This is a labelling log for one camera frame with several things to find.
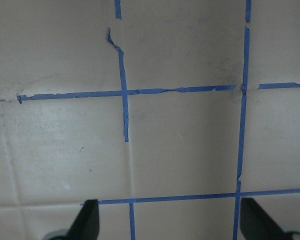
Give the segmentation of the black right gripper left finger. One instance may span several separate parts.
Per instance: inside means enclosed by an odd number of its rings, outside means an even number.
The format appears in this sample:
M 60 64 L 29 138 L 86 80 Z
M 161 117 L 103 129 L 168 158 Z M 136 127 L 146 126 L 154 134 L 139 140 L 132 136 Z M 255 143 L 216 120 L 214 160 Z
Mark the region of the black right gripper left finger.
M 97 240 L 100 233 L 97 199 L 86 200 L 65 235 L 66 240 Z

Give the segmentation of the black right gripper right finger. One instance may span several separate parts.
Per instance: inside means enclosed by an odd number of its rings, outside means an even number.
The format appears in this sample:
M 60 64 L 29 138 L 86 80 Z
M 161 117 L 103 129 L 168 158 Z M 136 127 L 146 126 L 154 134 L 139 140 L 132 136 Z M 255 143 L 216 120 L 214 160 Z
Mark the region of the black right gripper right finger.
M 240 201 L 239 227 L 246 240 L 293 240 L 296 232 L 284 232 L 253 199 Z

